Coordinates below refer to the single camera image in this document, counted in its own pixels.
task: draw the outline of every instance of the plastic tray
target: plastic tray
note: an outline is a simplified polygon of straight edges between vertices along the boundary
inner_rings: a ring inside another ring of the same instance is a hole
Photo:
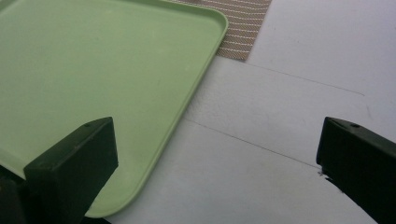
[[[87,216],[148,179],[227,29],[159,0],[0,1],[0,164],[23,167],[79,125],[113,117],[120,167]]]

